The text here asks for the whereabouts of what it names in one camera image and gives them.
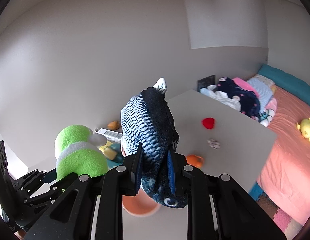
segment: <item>dark blue blanket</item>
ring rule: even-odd
[[[241,104],[241,112],[257,121],[260,120],[260,101],[252,91],[240,88],[228,77],[223,77],[217,84],[217,90],[227,93],[228,98],[238,100]]]

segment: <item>orange plush toy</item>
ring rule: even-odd
[[[204,159],[197,155],[188,155],[186,160],[189,165],[193,165],[196,168],[201,168],[204,164]]]

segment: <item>white cloth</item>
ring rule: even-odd
[[[216,91],[214,92],[213,90],[216,88],[216,85],[208,86],[207,88],[202,88],[200,90],[201,94],[204,94],[210,98],[213,98],[217,101],[220,101],[221,103],[237,110],[241,110],[241,104],[238,100],[228,98],[227,93],[222,92],[222,91]]]

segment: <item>yellow plush toy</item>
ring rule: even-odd
[[[296,123],[296,127],[301,131],[302,136],[310,141],[310,118],[303,119],[301,124]]]

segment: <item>red plush heart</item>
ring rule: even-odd
[[[205,118],[204,120],[202,120],[202,124],[207,129],[213,129],[214,128],[214,123],[215,123],[215,119],[212,118],[212,117]]]

